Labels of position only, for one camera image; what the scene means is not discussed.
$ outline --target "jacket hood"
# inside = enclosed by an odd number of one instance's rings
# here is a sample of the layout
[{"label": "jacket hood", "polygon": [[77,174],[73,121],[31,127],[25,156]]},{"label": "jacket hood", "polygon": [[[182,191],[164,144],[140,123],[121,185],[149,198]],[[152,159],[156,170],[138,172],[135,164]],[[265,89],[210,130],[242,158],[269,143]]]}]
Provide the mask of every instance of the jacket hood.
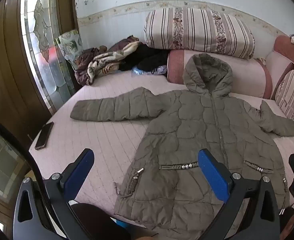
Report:
[{"label": "jacket hood", "polygon": [[207,53],[197,54],[186,64],[183,80],[190,91],[225,97],[231,92],[232,70],[226,62]]}]

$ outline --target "smartphone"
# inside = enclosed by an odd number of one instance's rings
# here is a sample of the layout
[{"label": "smartphone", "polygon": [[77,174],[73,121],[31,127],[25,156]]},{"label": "smartphone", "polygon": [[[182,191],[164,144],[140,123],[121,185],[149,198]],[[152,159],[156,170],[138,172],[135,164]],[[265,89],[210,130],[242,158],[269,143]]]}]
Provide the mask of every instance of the smartphone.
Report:
[{"label": "smartphone", "polygon": [[53,122],[50,122],[43,126],[41,130],[41,134],[39,135],[38,140],[36,142],[35,150],[40,150],[46,147],[53,124],[54,124]]}]

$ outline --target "mattress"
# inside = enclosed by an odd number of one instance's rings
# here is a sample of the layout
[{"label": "mattress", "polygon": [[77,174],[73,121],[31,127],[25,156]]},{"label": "mattress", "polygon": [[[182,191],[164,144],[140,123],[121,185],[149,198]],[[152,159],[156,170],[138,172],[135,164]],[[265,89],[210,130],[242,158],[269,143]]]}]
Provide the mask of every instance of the mattress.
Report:
[{"label": "mattress", "polygon": [[[38,151],[34,149],[37,136],[30,148],[30,153],[45,179],[55,172],[61,173],[69,163],[75,161],[84,148],[92,149],[95,154],[95,163],[76,200],[94,204],[118,219],[119,217],[113,215],[116,200],[113,182],[123,181],[149,121],[82,122],[71,119],[70,113],[79,100],[115,97],[141,86],[154,94],[186,89],[184,85],[167,82],[165,76],[133,75],[130,71],[99,77],[93,86],[80,89],[49,120],[54,122],[54,126],[47,147]],[[242,98],[258,108],[262,100],[239,94],[231,95]],[[275,114],[284,116],[275,101],[265,101]],[[274,140],[284,159],[286,176],[290,185],[293,173],[288,165],[288,158],[291,153],[294,153],[294,137],[274,136]]]}]

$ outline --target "black garment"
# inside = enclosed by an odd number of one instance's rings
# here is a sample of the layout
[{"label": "black garment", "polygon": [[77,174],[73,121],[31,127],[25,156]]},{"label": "black garment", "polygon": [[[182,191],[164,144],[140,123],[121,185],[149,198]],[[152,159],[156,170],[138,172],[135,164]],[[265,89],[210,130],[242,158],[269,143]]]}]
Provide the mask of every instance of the black garment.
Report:
[{"label": "black garment", "polygon": [[87,203],[71,206],[84,228],[95,240],[131,240],[130,234],[117,225],[103,210]]},{"label": "black garment", "polygon": [[136,51],[124,58],[119,70],[130,70],[137,66],[138,69],[150,72],[161,65],[167,65],[170,50],[149,48],[146,44],[140,44]]}]

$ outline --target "plastic bag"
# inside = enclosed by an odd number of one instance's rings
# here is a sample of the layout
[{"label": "plastic bag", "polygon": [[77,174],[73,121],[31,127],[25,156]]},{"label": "plastic bag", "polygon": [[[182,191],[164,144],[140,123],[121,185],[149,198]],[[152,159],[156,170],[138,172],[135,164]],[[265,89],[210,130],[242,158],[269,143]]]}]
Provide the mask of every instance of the plastic bag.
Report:
[{"label": "plastic bag", "polygon": [[132,73],[136,75],[163,75],[167,72],[167,66],[162,65],[155,69],[155,71],[152,72],[146,72],[143,70],[138,69],[137,67],[132,68]]}]

